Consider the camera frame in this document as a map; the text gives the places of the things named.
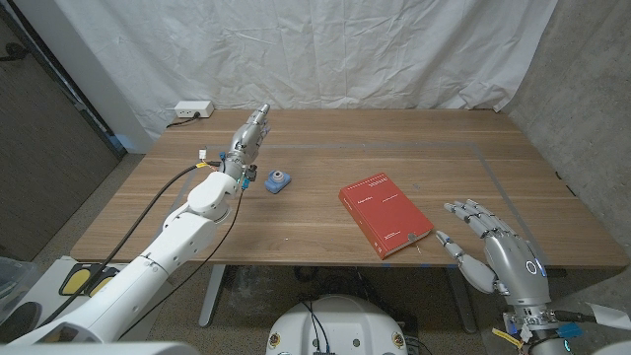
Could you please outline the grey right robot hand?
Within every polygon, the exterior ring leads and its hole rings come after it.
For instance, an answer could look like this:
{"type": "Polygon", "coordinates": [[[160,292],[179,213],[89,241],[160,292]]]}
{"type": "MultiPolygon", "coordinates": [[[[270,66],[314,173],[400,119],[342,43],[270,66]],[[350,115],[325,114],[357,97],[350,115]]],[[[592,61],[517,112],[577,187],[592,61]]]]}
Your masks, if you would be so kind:
{"type": "Polygon", "coordinates": [[[499,293],[514,308],[516,326],[553,329],[558,320],[547,310],[551,302],[547,272],[530,243],[483,205],[468,199],[447,203],[445,209],[463,221],[483,243],[484,262],[465,252],[446,233],[437,239],[456,261],[464,278],[478,291],[499,293]]]}

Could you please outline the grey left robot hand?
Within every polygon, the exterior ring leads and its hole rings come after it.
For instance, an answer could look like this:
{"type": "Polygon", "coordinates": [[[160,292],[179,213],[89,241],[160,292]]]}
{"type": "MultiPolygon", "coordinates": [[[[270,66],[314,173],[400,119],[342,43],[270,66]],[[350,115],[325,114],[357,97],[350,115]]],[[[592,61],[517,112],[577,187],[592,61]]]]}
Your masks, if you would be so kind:
{"type": "Polygon", "coordinates": [[[258,155],[258,150],[268,134],[269,104],[257,108],[233,135],[230,149],[221,165],[220,172],[233,179],[240,179],[258,155]]]}

